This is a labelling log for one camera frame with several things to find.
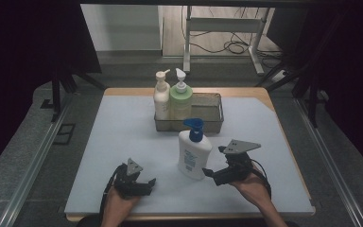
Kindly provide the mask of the green bottle with white pump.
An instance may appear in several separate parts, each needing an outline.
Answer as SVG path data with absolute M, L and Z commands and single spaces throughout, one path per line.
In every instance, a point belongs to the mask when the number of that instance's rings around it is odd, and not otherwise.
M 192 110 L 192 88 L 185 83 L 186 74 L 176 69 L 178 82 L 170 89 L 171 117 L 176 120 L 188 118 Z

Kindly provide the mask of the dark curtain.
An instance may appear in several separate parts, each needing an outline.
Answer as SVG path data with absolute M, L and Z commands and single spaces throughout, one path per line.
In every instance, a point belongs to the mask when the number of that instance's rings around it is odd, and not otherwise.
M 56 72 L 100 71 L 80 0 L 0 0 L 0 155 L 36 88 Z
M 363 156 L 363 0 L 348 3 L 314 73 L 328 95 L 326 110 Z M 301 52 L 295 63 L 303 65 L 335 14 L 329 9 L 276 9 L 267 35 L 285 54 Z

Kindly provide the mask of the white power strip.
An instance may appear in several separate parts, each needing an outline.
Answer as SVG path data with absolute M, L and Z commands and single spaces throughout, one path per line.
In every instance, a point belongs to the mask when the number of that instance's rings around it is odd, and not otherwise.
M 286 70 L 281 70 L 271 80 L 273 82 L 277 82 L 277 81 L 283 79 L 284 77 L 286 77 L 287 75 L 288 75 L 288 72 Z

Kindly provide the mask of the white metal desk frame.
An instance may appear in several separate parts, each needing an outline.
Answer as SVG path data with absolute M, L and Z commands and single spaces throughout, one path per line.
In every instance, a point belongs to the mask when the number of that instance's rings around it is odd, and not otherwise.
M 190 32 L 191 31 L 209 31 L 209 32 L 238 32 L 255 34 L 253 42 L 249 46 L 251 61 L 258 76 L 264 75 L 263 66 L 257 56 L 257 50 L 263 31 L 265 29 L 270 8 L 266 8 L 260 18 L 203 18 L 192 17 L 192 6 L 187 7 L 185 19 L 185 44 L 183 52 L 182 70 L 185 73 L 190 72 Z

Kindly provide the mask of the person's left hand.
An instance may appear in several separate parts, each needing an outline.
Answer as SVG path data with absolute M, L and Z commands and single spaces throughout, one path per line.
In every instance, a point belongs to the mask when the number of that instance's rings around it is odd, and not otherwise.
M 101 223 L 122 222 L 139 202 L 140 197 L 132 197 L 130 199 L 123 199 L 115 188 L 111 188 L 107 195 L 106 205 L 103 212 L 103 219 Z

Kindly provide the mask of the metal mesh basket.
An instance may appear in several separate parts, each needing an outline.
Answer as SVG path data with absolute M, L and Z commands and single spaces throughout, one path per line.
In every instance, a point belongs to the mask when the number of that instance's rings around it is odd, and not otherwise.
M 220 133 L 224 121 L 221 95 L 218 93 L 194 93 L 190 118 L 203 120 L 204 133 Z M 185 131 L 189 127 L 182 120 L 155 119 L 156 131 Z

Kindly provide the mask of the black metal stand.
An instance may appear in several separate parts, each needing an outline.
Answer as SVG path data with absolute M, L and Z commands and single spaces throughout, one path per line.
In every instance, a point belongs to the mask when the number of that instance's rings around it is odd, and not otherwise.
M 107 89 L 106 85 L 86 73 L 76 73 L 76 76 L 92 84 L 94 87 L 98 88 L 101 91 Z M 41 106 L 42 109 L 53 110 L 51 119 L 52 122 L 56 122 L 59 119 L 62 111 L 61 88 L 63 88 L 64 91 L 68 94 L 74 94 L 77 91 L 78 87 L 76 85 L 75 79 L 73 78 L 73 75 L 70 72 L 54 71 L 52 73 L 51 79 L 52 98 L 45 99 Z
M 271 68 L 269 72 L 262 76 L 256 84 L 256 87 L 262 87 L 267 80 L 275 77 L 282 70 L 286 70 L 287 74 L 283 78 L 267 85 L 265 89 L 268 92 L 271 92 L 294 79 L 298 79 L 296 85 L 292 89 L 292 95 L 294 97 L 303 97 L 306 92 L 309 92 L 307 99 L 307 118 L 311 125 L 316 128 L 318 126 L 316 119 L 317 105 L 320 103 L 318 99 L 319 82 L 317 77 L 310 72 L 311 69 L 312 64 L 310 63 L 306 63 L 301 68 L 292 68 L 285 61 L 280 61 Z

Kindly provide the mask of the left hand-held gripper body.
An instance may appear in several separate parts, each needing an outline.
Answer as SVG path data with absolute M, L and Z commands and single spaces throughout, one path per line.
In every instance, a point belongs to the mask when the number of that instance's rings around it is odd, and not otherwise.
M 122 198 L 142 196 L 142 186 L 137 183 L 142 170 L 143 168 L 131 158 L 115 170 L 112 185 Z

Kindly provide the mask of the white bottle with blue pump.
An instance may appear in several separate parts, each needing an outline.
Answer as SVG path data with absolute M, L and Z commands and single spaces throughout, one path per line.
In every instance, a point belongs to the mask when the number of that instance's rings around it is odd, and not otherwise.
M 189 127 L 189 130 L 179 133 L 178 168 L 187 177 L 202 180 L 205 177 L 203 169 L 207 165 L 213 146 L 203 133 L 202 119 L 188 118 L 183 121 L 183 124 Z

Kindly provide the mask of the light grey foam mat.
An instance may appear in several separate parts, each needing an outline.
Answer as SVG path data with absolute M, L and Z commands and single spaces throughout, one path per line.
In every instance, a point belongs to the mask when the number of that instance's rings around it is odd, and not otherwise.
M 209 137 L 218 148 L 231 140 L 258 144 L 249 156 L 268 175 L 272 201 L 284 216 L 311 216 L 315 208 L 281 130 L 276 113 L 254 97 L 225 97 L 224 122 Z M 71 189 L 68 218 L 98 212 L 104 188 L 114 170 L 128 159 L 142 166 L 139 177 L 155 180 L 150 196 L 134 208 L 134 217 L 254 217 L 258 209 L 232 186 L 213 179 L 197 181 L 177 167 L 178 135 L 157 131 L 149 96 L 104 96 Z

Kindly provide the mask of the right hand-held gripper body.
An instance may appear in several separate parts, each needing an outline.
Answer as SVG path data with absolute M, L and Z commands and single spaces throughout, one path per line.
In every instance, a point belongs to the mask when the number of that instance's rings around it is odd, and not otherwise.
M 216 185 L 244 180 L 252 171 L 251 158 L 248 151 L 260 148 L 261 145 L 233 139 L 223 153 L 228 166 L 214 175 Z

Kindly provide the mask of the aluminium rail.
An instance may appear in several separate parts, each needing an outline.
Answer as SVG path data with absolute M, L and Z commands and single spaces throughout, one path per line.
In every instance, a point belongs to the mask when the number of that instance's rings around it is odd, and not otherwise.
M 12 227 L 15 220 L 19 216 L 28 193 L 30 192 L 32 185 L 34 184 L 39 171 L 43 166 L 43 162 L 47 156 L 47 153 L 50 150 L 57 133 L 59 132 L 63 119 L 69 111 L 72 100 L 72 95 L 66 95 L 62 99 L 63 103 L 61 104 L 61 112 L 59 113 L 57 120 L 50 124 L 48 131 L 45 134 L 43 141 L 41 142 L 36 153 L 33 155 L 25 174 L 14 190 L 9 203 L 0 218 L 0 227 Z
M 363 212 L 361 207 L 359 206 L 356 198 L 352 190 L 346 184 L 343 179 L 341 172 L 339 171 L 335 160 L 333 159 L 329 148 L 327 148 L 320 131 L 317 127 L 313 125 L 313 123 L 309 119 L 309 111 L 306 109 L 306 106 L 303 101 L 294 98 L 294 102 L 299 109 L 302 121 L 304 122 L 311 139 L 313 140 L 315 147 L 320 155 L 322 162 L 325 165 L 325 168 L 337 190 L 342 203 L 347 210 L 347 213 L 354 224 L 354 227 L 363 227 Z

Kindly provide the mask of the person's right hand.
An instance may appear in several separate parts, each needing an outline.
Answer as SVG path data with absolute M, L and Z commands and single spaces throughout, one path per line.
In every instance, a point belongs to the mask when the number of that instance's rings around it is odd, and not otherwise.
M 264 210 L 272 205 L 271 198 L 264 182 L 255 174 L 250 173 L 244 180 L 231 183 L 239 193 L 258 209 Z

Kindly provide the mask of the cream pump bottle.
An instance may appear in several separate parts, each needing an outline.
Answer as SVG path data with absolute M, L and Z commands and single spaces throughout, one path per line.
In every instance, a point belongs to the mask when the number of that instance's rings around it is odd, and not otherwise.
M 155 119 L 167 120 L 170 117 L 170 85 L 165 81 L 169 70 L 156 73 L 157 83 L 154 88 Z

